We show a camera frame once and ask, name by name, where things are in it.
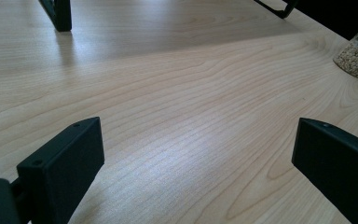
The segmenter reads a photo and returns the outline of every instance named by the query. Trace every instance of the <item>wood grain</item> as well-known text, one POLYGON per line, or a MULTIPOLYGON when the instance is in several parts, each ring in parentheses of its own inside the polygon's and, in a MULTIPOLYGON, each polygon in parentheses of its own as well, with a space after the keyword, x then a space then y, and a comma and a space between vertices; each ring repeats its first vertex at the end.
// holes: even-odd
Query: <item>wood grain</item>
POLYGON ((57 33, 37 1, 0 1, 0 177, 99 116, 106 162, 71 223, 349 223, 291 163, 300 117, 358 136, 346 40, 250 0, 72 13, 57 33))

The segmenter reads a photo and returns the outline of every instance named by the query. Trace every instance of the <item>light wood surface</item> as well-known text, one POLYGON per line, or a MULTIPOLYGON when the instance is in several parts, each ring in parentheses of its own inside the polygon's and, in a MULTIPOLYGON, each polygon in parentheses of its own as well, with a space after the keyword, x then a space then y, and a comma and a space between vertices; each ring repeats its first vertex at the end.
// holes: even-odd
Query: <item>light wood surface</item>
POLYGON ((70 223, 348 223, 291 163, 300 117, 358 136, 358 79, 332 61, 345 39, 251 0, 72 14, 57 33, 37 1, 0 1, 0 177, 99 116, 105 165, 70 223))

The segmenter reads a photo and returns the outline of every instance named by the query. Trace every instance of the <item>black metal leg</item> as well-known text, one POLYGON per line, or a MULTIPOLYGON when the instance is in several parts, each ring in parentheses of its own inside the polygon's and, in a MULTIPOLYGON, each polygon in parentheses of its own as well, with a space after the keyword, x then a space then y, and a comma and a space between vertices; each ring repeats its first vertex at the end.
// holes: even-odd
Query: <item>black metal leg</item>
POLYGON ((262 7, 268 9, 269 11, 271 11, 272 13, 274 13, 275 15, 277 15, 279 18, 284 19, 286 17, 289 16, 289 14, 292 12, 293 8, 295 8, 295 6, 297 5, 299 0, 292 0, 290 1, 286 8, 284 10, 275 10, 272 7, 267 6, 266 4, 264 4, 263 2, 261 2, 260 0, 255 0, 258 4, 260 4, 262 7))

